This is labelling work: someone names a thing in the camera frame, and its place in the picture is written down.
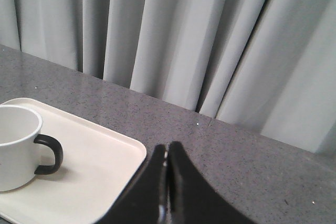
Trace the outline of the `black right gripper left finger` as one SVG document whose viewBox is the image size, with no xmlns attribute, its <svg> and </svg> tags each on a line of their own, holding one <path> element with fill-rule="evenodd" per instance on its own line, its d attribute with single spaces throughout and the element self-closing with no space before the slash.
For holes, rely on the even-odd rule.
<svg viewBox="0 0 336 224">
<path fill-rule="evenodd" d="M 166 223 L 167 152 L 157 145 L 147 167 L 97 223 Z"/>
</svg>

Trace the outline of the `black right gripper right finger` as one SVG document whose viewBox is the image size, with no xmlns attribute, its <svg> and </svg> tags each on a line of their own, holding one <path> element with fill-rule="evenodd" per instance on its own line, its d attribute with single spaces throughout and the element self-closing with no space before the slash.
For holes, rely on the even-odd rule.
<svg viewBox="0 0 336 224">
<path fill-rule="evenodd" d="M 212 188 L 181 142 L 169 146 L 167 178 L 173 223 L 254 223 Z"/>
</svg>

